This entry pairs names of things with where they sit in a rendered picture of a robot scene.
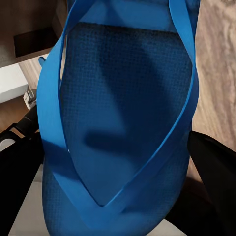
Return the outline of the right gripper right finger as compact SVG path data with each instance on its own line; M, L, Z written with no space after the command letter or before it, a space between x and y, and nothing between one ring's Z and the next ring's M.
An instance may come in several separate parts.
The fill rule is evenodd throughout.
M236 236L236 152L196 131L189 132L187 149L227 236Z

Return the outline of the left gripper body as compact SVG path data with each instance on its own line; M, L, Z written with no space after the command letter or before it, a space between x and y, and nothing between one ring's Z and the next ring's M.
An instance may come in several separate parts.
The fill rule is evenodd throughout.
M37 114L37 105L35 105L25 116L24 118L27 118L30 120L39 130L39 124L38 124L38 114Z

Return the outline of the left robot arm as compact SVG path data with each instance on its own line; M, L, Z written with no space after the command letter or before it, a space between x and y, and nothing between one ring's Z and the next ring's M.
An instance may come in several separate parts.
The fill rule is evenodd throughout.
M9 128L0 133L0 152L21 139L14 132L10 131L13 127L24 136L33 134L39 130L37 90L31 89L27 91L24 95L24 101L30 111L18 123L11 124Z

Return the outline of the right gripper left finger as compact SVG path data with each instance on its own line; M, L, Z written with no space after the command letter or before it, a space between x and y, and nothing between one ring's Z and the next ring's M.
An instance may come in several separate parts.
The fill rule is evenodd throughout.
M44 156L40 131L0 152L0 236L8 236Z

